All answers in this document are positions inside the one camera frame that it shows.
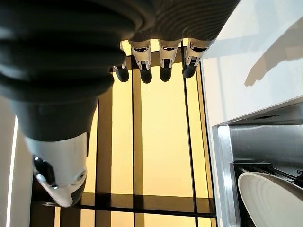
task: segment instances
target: light strip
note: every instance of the light strip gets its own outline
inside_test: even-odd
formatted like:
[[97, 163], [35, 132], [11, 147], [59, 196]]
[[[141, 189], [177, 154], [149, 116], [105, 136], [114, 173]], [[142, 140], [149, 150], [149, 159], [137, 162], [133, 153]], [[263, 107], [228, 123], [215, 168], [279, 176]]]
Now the light strip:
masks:
[[11, 208], [11, 194], [13, 189], [13, 176], [14, 176], [14, 165], [15, 165], [15, 153], [17, 143], [17, 131], [18, 131], [18, 118], [15, 118], [13, 144], [11, 148], [11, 159], [9, 168], [9, 193], [8, 193], [8, 207], [6, 211], [6, 227], [10, 227], [10, 208]]

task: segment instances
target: black grid frame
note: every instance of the black grid frame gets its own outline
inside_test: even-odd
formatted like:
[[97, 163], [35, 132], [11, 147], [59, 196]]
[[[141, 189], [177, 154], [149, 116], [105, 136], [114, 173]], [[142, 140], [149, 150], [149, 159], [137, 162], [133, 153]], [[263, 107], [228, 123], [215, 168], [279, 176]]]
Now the black grid frame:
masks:
[[[178, 48], [175, 63], [184, 64], [186, 48]], [[112, 89], [100, 96], [98, 103], [98, 138], [96, 157], [96, 190], [95, 193], [84, 193], [82, 199], [72, 208], [61, 209], [60, 227], [80, 227], [80, 210], [95, 211], [95, 227], [111, 226], [111, 211], [131, 212], [134, 214], [134, 226], [144, 227], [144, 214], [176, 215], [211, 218], [211, 226], [216, 226], [215, 202], [213, 198], [213, 184], [209, 144], [205, 121], [205, 102], [203, 96], [203, 82], [201, 65], [197, 67], [196, 79], [198, 100], [203, 136], [204, 158], [209, 198], [197, 198], [193, 155], [191, 150], [191, 136], [187, 104], [186, 79], [183, 79], [185, 111], [187, 118], [188, 147], [190, 170], [193, 186], [193, 197], [153, 196], [143, 194], [143, 149], [142, 149], [142, 112], [141, 112], [141, 79], [140, 71], [134, 56], [127, 56], [126, 65], [132, 69], [132, 102], [133, 102], [133, 195], [111, 193], [111, 158], [112, 158]], [[151, 53], [151, 66], [159, 66], [159, 51]], [[54, 226], [54, 207], [58, 206], [37, 180], [33, 179], [30, 226]]]

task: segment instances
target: white countertop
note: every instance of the white countertop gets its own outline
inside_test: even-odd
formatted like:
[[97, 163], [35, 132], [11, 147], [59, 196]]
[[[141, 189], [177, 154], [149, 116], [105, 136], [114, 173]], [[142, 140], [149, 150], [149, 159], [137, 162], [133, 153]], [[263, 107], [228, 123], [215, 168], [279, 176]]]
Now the white countertop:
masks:
[[[303, 1], [242, 0], [203, 59], [212, 127], [303, 94]], [[214, 172], [219, 226], [223, 226]]]

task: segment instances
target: white plate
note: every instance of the white plate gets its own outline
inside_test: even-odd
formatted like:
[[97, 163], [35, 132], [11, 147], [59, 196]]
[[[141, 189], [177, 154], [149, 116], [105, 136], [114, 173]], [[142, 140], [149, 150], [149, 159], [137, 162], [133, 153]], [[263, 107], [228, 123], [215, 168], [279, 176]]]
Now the white plate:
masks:
[[279, 177], [247, 172], [240, 195], [256, 227], [303, 227], [303, 190]]

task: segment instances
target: white wall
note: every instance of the white wall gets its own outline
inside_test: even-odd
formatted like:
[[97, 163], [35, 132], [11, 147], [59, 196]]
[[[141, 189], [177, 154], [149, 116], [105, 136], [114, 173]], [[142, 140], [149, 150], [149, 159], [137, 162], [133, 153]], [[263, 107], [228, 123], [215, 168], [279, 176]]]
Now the white wall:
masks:
[[303, 94], [302, 16], [302, 0], [242, 0], [205, 53], [213, 161], [212, 126]]
[[9, 192], [9, 167], [15, 116], [4, 98], [0, 97], [0, 226], [6, 225]]
[[[33, 177], [31, 156], [21, 131], [17, 127], [14, 129], [14, 126], [15, 116], [6, 100], [0, 97], [0, 226], [8, 227], [8, 224], [9, 227], [28, 227]], [[16, 130], [15, 146], [13, 145], [14, 130]], [[10, 166], [13, 162], [14, 168], [11, 171]]]

